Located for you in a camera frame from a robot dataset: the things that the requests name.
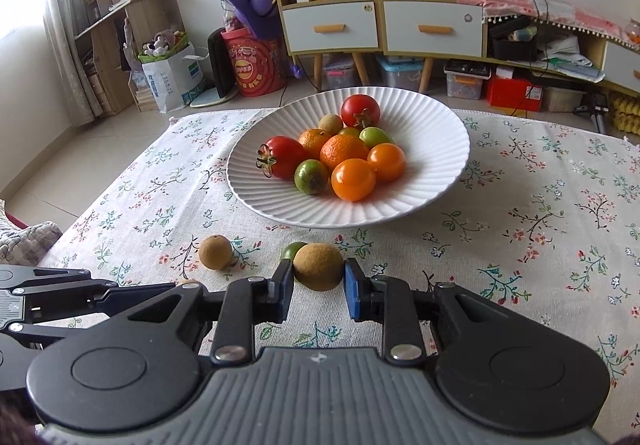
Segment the yellow egg cartons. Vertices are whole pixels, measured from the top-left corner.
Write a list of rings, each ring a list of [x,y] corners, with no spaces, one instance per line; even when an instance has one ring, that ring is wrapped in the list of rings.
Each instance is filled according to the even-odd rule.
[[[610,103],[613,109],[613,125],[617,130],[640,135],[639,98],[613,92],[610,95]]]

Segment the dark green round tomato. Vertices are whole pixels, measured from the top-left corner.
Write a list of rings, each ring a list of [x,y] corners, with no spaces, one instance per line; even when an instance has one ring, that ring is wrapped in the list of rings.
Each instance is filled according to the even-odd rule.
[[[281,260],[293,260],[296,253],[306,246],[306,243],[303,241],[294,241],[294,243],[289,243],[281,252],[280,259]]]

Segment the red box under shelf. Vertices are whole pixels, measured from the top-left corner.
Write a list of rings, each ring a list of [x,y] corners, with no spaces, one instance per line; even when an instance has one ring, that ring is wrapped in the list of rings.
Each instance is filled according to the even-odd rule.
[[[542,105],[542,87],[526,79],[492,76],[487,83],[487,100],[492,107],[537,112]]]

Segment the back left mandarin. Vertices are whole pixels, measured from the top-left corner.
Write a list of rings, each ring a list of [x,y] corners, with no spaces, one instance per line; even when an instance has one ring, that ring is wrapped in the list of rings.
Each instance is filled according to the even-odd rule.
[[[298,142],[310,159],[319,160],[322,147],[331,137],[332,134],[322,128],[310,128],[299,135]]]

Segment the pink cloth on shelf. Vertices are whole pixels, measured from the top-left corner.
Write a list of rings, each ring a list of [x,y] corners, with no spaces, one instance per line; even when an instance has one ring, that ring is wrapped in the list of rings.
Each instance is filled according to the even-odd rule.
[[[480,6],[485,18],[526,16],[560,27],[600,35],[620,44],[631,39],[617,23],[580,6],[555,0],[456,0],[458,4]]]

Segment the green oval tomato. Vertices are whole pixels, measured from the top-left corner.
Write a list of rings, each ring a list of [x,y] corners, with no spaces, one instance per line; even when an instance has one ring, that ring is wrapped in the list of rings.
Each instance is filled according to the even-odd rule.
[[[377,126],[368,126],[363,128],[359,133],[359,139],[369,149],[381,144],[393,144],[394,141],[382,128]]]

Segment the white ribbed plate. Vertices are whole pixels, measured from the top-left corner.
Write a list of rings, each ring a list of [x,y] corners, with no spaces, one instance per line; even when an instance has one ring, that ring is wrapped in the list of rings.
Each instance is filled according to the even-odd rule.
[[[236,199],[268,220],[363,227],[436,201],[470,155],[462,121],[441,102],[390,87],[329,90],[253,124],[227,163]]]

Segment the white paper bag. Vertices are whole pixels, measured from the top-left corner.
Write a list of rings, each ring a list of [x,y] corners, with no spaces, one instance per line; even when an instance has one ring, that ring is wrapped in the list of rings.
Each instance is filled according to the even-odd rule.
[[[162,60],[142,64],[158,110],[168,113],[189,106],[205,87],[201,57],[188,43],[180,52]]]

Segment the red round bucket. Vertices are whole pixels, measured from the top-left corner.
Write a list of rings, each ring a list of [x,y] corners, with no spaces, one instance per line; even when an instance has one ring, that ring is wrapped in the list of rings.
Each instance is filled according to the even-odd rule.
[[[267,95],[285,87],[288,79],[282,40],[262,41],[247,28],[221,33],[236,84],[245,97]]]

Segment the small orange tomato in plate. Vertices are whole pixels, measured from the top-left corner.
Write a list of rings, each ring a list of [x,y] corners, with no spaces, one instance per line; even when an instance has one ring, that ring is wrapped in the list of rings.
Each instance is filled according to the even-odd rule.
[[[392,183],[404,174],[406,168],[404,150],[390,142],[374,146],[369,151],[367,161],[378,183]]]

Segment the large orange mandarin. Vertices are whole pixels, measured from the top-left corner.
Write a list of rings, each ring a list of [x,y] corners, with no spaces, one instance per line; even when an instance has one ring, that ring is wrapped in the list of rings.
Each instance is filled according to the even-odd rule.
[[[320,152],[320,161],[332,171],[348,159],[366,160],[369,148],[359,138],[345,135],[332,136]]]

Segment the orange oval tomato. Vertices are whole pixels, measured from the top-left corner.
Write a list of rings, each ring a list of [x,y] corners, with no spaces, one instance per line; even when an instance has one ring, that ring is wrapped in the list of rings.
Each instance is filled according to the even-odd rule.
[[[375,185],[375,173],[366,160],[347,159],[332,171],[332,189],[344,201],[357,202],[368,197]]]

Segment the brown longan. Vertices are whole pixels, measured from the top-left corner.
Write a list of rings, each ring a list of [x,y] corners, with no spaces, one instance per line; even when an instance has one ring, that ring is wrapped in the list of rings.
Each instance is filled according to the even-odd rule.
[[[183,285],[187,285],[188,287],[194,287],[194,286],[201,286],[201,283],[199,283],[196,280],[193,279],[180,279],[178,281],[176,281],[176,286],[177,287],[181,287]]]
[[[318,129],[333,136],[340,133],[343,128],[343,120],[338,114],[330,113],[322,116],[318,122]]]
[[[314,291],[329,291],[343,279],[343,257],[327,243],[308,243],[293,260],[294,276],[299,283]]]
[[[221,271],[232,261],[233,251],[230,241],[221,235],[205,238],[198,249],[198,258],[206,269]]]

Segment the small red cherry tomato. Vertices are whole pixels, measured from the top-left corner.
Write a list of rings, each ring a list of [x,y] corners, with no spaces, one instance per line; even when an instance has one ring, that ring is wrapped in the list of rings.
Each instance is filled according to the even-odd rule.
[[[346,126],[363,130],[378,124],[381,110],[373,97],[366,94],[355,94],[343,102],[340,116]]]

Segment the large red tomato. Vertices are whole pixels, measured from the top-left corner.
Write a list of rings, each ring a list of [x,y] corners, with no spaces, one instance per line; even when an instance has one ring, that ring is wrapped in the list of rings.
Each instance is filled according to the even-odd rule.
[[[257,150],[256,168],[266,177],[291,180],[296,168],[307,159],[307,151],[296,139],[274,136]]]

